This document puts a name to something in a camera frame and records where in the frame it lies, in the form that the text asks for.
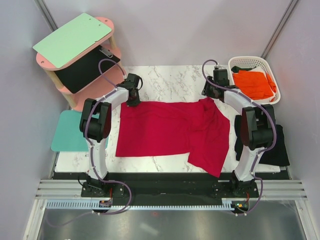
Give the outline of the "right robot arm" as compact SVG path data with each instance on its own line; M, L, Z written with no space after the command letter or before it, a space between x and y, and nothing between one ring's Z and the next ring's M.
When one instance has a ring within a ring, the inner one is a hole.
M235 197L247 191L245 182L255 179L257 164L264 152L274 148L277 141L276 118L273 105L260 105L231 85L226 68L215 66L213 75L203 75L206 83L202 93L231 106L241 116L240 141L243 148L239 163L233 171L236 180L229 184Z

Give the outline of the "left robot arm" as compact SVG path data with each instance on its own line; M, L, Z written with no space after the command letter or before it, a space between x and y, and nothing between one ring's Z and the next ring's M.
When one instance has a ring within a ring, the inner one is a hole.
M97 180L92 185L92 191L99 197L106 196L110 191L109 183L102 179L108 174L105 148L112 127L112 111L123 103L128 107L138 106L142 86L142 78L130 73L111 92L99 99L88 98L84 101L79 130L88 146L88 175Z

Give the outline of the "red t shirt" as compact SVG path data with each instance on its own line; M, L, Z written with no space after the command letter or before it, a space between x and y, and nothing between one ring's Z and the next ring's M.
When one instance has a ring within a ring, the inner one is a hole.
M116 157L188 153L188 163L219 177L229 150L230 121L213 99L197 102L123 103Z

